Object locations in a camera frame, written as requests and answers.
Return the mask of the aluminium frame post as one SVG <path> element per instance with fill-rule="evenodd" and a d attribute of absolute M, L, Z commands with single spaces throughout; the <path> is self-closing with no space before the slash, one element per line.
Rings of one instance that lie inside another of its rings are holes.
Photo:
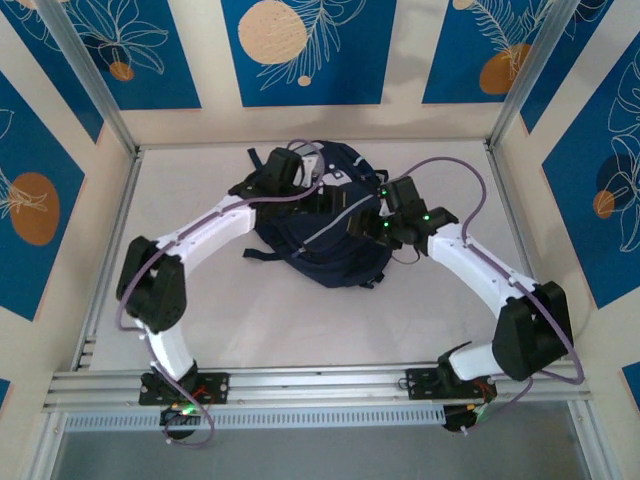
<path fill-rule="evenodd" d="M 34 0 L 34 3 L 49 33 L 99 114 L 128 156 L 135 159 L 139 146 L 127 127 L 99 69 L 63 7 L 57 0 Z"/>
<path fill-rule="evenodd" d="M 486 147 L 494 153 L 504 140 L 541 75 L 580 0 L 554 0 L 530 51 L 508 92 L 494 126 L 486 138 Z"/>

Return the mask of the navy blue student backpack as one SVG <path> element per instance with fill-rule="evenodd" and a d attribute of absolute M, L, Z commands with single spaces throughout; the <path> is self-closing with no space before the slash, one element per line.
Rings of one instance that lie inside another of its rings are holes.
<path fill-rule="evenodd" d="M 353 236 L 347 227 L 355 214 L 380 208 L 378 189 L 389 173 L 374 169 L 345 143 L 316 140 L 314 144 L 324 157 L 323 182 L 345 194 L 345 206 L 335 213 L 280 214 L 255 228 L 272 251 L 248 248 L 243 256 L 263 262 L 284 261 L 327 288 L 372 289 L 384 279 L 392 249 L 370 238 Z"/>

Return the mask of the black connector block with LED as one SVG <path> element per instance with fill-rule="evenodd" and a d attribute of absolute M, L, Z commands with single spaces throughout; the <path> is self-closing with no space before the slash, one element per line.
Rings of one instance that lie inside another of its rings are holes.
<path fill-rule="evenodd" d="M 201 424 L 201 416 L 193 404 L 173 404 L 160 413 L 159 425 L 168 443 L 184 440 Z"/>
<path fill-rule="evenodd" d="M 488 403 L 445 405 L 443 428 L 452 433 L 466 435 L 483 421 L 488 406 Z"/>

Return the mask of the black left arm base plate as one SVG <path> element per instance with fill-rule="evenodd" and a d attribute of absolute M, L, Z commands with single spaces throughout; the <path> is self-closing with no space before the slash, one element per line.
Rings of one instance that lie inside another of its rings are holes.
<path fill-rule="evenodd" d="M 179 384 L 203 405 L 226 404 L 230 375 L 222 373 L 189 373 Z M 142 406 L 186 404 L 188 399 L 156 370 L 141 376 L 138 403 Z"/>

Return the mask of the aluminium mounting rail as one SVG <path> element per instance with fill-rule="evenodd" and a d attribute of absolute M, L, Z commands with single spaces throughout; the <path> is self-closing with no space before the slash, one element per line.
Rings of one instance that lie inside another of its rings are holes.
<path fill-rule="evenodd" d="M 226 372 L 227 403 L 217 408 L 321 407 L 405 405 L 408 392 L 398 381 L 408 369 L 430 363 L 309 366 L 272 368 L 203 368 L 206 374 Z M 42 410 L 97 412 L 133 410 L 139 406 L 141 370 L 79 370 L 56 372 Z"/>

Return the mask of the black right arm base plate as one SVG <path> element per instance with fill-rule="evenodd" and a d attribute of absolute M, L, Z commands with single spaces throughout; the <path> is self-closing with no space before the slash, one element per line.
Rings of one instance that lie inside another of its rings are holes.
<path fill-rule="evenodd" d="M 460 380 L 448 367 L 412 368 L 405 373 L 410 400 L 463 400 L 491 402 L 497 389 L 489 377 Z"/>

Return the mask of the blue floral wall panel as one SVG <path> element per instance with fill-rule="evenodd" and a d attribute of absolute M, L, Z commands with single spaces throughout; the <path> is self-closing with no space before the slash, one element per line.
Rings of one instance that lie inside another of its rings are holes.
<path fill-rule="evenodd" d="M 201 107 L 168 0 L 68 0 L 63 8 L 120 109 Z"/>
<path fill-rule="evenodd" d="M 501 102 L 556 0 L 450 0 L 425 104 Z"/>
<path fill-rule="evenodd" d="M 0 307 L 34 321 L 84 172 L 0 72 Z"/>
<path fill-rule="evenodd" d="M 246 108 L 377 105 L 397 0 L 221 0 Z"/>
<path fill-rule="evenodd" d="M 640 286 L 640 33 L 542 164 L 597 307 Z"/>

